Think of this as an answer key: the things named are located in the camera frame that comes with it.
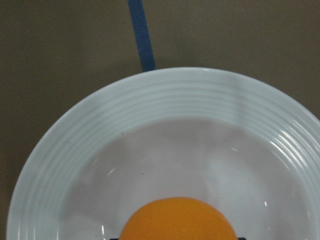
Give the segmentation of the orange fruit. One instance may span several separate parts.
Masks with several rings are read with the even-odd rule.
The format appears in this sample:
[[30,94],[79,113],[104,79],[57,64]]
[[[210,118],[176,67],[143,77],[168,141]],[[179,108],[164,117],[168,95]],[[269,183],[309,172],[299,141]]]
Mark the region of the orange fruit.
[[139,208],[124,225],[120,240],[237,240],[222,213],[188,197],[155,200]]

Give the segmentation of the white ridged plate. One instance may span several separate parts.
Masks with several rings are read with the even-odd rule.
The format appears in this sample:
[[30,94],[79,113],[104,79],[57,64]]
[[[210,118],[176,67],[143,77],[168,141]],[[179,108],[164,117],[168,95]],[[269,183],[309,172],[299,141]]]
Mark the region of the white ridged plate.
[[261,81],[209,68],[133,75],[42,137],[10,203],[8,240],[109,240],[148,202],[202,200],[248,240],[320,237],[320,122]]

